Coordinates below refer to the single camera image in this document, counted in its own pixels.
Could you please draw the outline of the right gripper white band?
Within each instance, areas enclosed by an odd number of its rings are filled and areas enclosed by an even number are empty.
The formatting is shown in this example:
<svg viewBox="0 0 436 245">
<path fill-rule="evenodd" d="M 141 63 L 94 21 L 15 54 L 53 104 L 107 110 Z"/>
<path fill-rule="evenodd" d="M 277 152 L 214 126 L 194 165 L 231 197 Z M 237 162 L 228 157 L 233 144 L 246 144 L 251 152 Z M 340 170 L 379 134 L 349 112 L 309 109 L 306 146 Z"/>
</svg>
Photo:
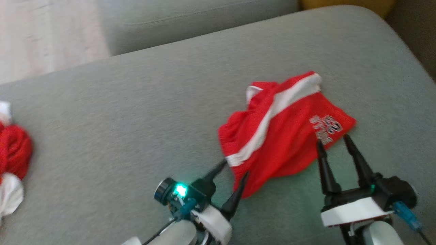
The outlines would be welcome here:
<svg viewBox="0 0 436 245">
<path fill-rule="evenodd" d="M 373 193 L 370 187 L 378 179 L 383 178 L 383 175 L 372 171 L 348 134 L 344 135 L 343 138 L 348 153 L 353 158 L 360 188 L 342 191 L 328 163 L 324 144 L 318 140 L 316 143 L 318 168 L 322 193 L 325 195 L 321 220 L 325 227 L 367 221 L 393 213 L 392 210 L 384 211 L 380 208 L 372 197 Z"/>
</svg>

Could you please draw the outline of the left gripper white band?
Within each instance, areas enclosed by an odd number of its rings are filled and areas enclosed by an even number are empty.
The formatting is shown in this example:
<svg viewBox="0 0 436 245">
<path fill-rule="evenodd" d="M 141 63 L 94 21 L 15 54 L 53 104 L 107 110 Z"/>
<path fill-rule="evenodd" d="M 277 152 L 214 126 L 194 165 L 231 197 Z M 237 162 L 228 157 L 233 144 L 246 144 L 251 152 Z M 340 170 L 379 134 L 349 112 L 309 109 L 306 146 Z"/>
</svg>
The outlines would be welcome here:
<svg viewBox="0 0 436 245">
<path fill-rule="evenodd" d="M 196 223 L 202 226 L 204 231 L 208 232 L 204 245 L 209 245 L 212 241 L 219 245 L 227 245 L 230 242 L 232 236 L 230 220 L 236 213 L 249 178 L 249 172 L 246 172 L 240 180 L 238 188 L 224 202 L 221 208 L 215 207 L 211 203 L 211 198 L 216 191 L 214 179 L 226 165 L 227 160 L 222 159 L 204 177 L 195 180 L 191 184 L 196 191 L 192 198 L 197 201 L 197 205 L 192 211 L 193 216 Z"/>
</svg>

